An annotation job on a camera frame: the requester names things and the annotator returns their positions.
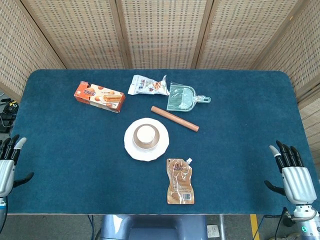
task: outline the barcode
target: barcode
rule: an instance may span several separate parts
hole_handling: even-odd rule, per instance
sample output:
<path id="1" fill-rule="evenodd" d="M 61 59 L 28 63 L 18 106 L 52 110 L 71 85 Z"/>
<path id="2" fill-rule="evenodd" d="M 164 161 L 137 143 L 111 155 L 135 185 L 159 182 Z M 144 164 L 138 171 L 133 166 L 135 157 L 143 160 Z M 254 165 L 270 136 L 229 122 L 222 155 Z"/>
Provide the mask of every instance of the barcode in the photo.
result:
<path id="1" fill-rule="evenodd" d="M 191 194 L 190 193 L 182 194 L 182 198 L 183 198 L 183 200 L 190 200 L 191 199 Z"/>

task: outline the orange snack box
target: orange snack box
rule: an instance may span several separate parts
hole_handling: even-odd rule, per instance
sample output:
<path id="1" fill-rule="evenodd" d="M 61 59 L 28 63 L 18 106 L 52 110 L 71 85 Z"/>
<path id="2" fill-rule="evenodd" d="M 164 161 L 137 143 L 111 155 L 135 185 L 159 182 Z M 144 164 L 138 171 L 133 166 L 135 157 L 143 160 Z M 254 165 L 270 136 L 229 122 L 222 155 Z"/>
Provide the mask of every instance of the orange snack box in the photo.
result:
<path id="1" fill-rule="evenodd" d="M 79 102 L 119 113 L 126 96 L 119 91 L 81 81 L 74 93 Z"/>

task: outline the table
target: table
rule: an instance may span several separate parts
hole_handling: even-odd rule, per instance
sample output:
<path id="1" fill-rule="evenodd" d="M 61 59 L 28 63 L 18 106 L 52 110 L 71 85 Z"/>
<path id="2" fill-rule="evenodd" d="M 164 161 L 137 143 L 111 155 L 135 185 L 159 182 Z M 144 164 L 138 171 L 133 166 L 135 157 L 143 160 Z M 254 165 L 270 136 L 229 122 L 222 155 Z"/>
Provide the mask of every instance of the table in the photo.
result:
<path id="1" fill-rule="evenodd" d="M 164 95 L 128 95 L 133 75 L 192 86 L 211 103 L 174 112 L 198 125 L 193 132 L 150 111 Z M 120 113 L 76 101 L 86 81 L 126 94 Z M 127 127 L 153 118 L 170 144 L 157 160 L 132 159 Z M 16 179 L 33 179 L 9 195 L 10 213 L 23 214 L 280 214 L 287 199 L 264 185 L 282 186 L 269 150 L 280 140 L 300 151 L 316 192 L 319 184 L 290 79 L 280 71 L 37 70 L 28 79 L 13 134 L 27 137 Z M 167 204 L 167 158 L 192 158 L 194 205 Z M 319 201 L 313 204 L 318 207 Z"/>

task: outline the woven wall panel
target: woven wall panel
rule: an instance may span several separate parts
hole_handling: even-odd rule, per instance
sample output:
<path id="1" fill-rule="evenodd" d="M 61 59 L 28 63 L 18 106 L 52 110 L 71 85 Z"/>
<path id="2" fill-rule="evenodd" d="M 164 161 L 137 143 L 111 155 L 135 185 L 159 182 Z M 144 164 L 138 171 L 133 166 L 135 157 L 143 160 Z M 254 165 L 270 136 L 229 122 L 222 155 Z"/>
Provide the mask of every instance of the woven wall panel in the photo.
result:
<path id="1" fill-rule="evenodd" d="M 124 68 L 108 0 L 23 0 L 67 68 Z"/>
<path id="2" fill-rule="evenodd" d="M 320 94 L 319 98 L 300 110 L 313 161 L 320 163 Z"/>
<path id="3" fill-rule="evenodd" d="M 190 68 L 206 0 L 121 0 L 133 68 Z"/>
<path id="4" fill-rule="evenodd" d="M 249 69 L 296 3 L 220 0 L 197 68 Z"/>
<path id="5" fill-rule="evenodd" d="M 320 1 L 310 0 L 258 68 L 284 71 L 295 91 L 320 74 L 319 19 Z"/>
<path id="6" fill-rule="evenodd" d="M 37 69 L 64 65 L 14 0 L 0 1 L 0 82 L 20 100 L 27 79 Z"/>

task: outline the yellow floor line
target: yellow floor line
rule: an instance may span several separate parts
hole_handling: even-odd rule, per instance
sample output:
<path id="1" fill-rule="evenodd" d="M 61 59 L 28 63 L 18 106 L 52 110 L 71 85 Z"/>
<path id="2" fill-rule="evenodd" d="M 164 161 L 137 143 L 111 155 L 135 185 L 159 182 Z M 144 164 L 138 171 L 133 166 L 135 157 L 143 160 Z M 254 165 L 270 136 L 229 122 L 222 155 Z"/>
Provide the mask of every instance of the yellow floor line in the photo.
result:
<path id="1" fill-rule="evenodd" d="M 251 220 L 251 229 L 252 229 L 252 237 L 254 237 L 257 229 L 258 229 L 258 219 L 256 214 L 250 214 Z M 259 232 L 256 233 L 254 240 L 260 240 Z"/>

